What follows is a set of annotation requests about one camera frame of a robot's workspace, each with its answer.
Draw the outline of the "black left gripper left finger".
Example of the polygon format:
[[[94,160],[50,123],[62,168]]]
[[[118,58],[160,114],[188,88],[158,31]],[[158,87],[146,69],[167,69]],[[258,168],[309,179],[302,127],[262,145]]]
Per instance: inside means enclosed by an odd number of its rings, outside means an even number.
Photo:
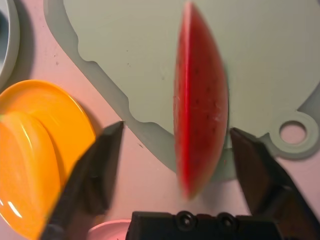
[[[97,216],[111,206],[124,122],[105,127],[76,162],[52,209],[41,240],[85,240]]]

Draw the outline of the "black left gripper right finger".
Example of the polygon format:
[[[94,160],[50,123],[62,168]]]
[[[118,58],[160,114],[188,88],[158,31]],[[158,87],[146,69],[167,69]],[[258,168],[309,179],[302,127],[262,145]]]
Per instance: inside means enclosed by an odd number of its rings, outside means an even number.
[[[318,240],[320,222],[265,144],[238,128],[229,133],[236,176],[251,215],[272,220],[286,240]]]

